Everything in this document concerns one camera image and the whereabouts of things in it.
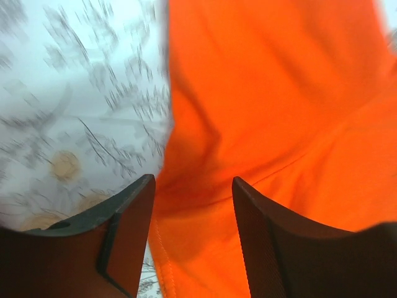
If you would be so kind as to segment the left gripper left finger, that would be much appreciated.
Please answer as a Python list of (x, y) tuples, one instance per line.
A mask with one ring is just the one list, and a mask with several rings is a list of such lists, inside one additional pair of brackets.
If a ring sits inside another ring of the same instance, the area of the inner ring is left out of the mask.
[(135, 297), (154, 204), (146, 174), (45, 230), (1, 229), (1, 296)]

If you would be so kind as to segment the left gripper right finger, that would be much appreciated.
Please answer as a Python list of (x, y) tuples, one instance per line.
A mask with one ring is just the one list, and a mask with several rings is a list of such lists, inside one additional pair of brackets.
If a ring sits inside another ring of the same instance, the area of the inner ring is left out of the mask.
[(396, 296), (396, 224), (348, 232), (308, 219), (241, 178), (233, 205), (254, 298)]

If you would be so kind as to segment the orange t shirt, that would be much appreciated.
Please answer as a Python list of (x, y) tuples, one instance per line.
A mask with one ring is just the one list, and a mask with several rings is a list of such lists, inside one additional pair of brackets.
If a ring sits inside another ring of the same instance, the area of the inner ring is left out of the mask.
[(174, 129), (149, 246), (164, 297), (248, 297), (231, 182), (326, 225), (396, 220), (380, 1), (169, 1)]

